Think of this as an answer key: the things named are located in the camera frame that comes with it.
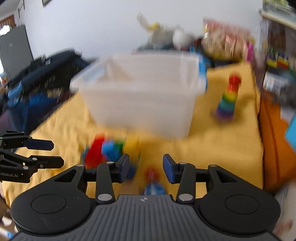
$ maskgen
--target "metal screw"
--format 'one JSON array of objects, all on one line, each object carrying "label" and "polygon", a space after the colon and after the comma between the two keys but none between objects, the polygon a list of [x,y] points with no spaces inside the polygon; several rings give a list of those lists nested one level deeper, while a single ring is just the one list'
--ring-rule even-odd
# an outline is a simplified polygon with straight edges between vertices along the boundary
[{"label": "metal screw", "polygon": [[98,200],[103,202],[110,201],[111,199],[112,199],[112,196],[108,193],[103,193],[98,196]]},{"label": "metal screw", "polygon": [[183,194],[179,195],[179,199],[183,202],[188,202],[193,199],[193,196],[189,193],[183,193]]}]

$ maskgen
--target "gray cabinet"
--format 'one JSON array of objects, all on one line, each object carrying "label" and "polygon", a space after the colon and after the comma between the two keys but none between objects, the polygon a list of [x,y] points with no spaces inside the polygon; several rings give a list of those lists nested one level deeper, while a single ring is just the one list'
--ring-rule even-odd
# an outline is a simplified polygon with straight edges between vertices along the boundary
[{"label": "gray cabinet", "polygon": [[0,36],[0,58],[8,80],[30,65],[33,56],[24,25]]}]

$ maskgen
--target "rainbow stacking toy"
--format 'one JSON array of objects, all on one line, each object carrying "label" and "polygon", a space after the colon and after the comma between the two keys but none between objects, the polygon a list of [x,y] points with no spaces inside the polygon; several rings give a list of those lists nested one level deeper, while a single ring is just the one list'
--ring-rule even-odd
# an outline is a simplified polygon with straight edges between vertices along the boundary
[{"label": "rainbow stacking toy", "polygon": [[234,115],[235,102],[239,91],[239,86],[242,82],[238,75],[231,75],[229,77],[228,87],[225,91],[219,106],[216,110],[216,117],[221,121],[230,121]]}]

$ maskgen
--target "yellow tablecloth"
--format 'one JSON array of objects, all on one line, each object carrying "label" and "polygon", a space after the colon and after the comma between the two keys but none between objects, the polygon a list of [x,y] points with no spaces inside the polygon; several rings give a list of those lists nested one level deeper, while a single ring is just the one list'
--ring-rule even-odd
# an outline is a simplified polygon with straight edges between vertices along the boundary
[{"label": "yellow tablecloth", "polygon": [[[229,74],[238,72],[242,76],[235,120],[228,124],[218,123],[211,111],[217,107],[227,87]],[[160,171],[160,181],[175,196],[178,185],[171,185],[162,170],[162,157],[170,154],[176,162],[186,161],[197,168],[207,168],[217,164],[250,183],[262,188],[263,146],[261,143],[257,114],[260,96],[256,90],[250,65],[231,65],[208,71],[208,91],[197,98],[190,134],[186,139],[164,140],[159,137],[137,131],[107,128],[95,124],[83,97],[77,93],[63,104],[52,116],[32,133],[36,139],[48,139],[54,142],[54,149],[48,151],[27,150],[21,148],[18,154],[62,156],[65,165],[61,169],[39,170],[29,184],[3,182],[3,190],[8,205],[14,198],[27,189],[51,178],[65,169],[80,163],[80,155],[86,145],[91,145],[96,134],[104,134],[114,139],[127,136],[140,137],[141,163],[134,184],[139,190],[145,186],[144,172],[147,167]],[[120,184],[114,185],[115,194]],[[87,194],[94,197],[94,183],[88,185]],[[197,197],[205,194],[205,185],[197,185]]]}]

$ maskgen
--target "orange cushion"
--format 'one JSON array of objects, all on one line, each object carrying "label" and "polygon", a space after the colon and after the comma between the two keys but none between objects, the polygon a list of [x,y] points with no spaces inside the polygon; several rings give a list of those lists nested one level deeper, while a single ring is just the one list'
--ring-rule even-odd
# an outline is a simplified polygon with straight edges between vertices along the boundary
[{"label": "orange cushion", "polygon": [[279,105],[262,99],[259,122],[264,145],[264,189],[275,192],[296,177],[296,154],[285,140],[288,123],[281,120]]}]

